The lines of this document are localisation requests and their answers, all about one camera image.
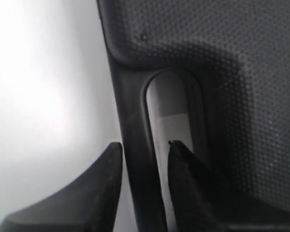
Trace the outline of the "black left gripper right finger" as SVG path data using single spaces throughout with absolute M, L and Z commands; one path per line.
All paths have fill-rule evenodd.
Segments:
M 290 212 L 233 190 L 181 141 L 172 141 L 168 184 L 180 232 L 290 232 Z

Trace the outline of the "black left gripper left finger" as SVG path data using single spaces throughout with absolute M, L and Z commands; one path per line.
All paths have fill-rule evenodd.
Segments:
M 78 178 L 55 194 L 8 215 L 0 232 L 111 232 L 122 183 L 123 152 L 110 143 Z

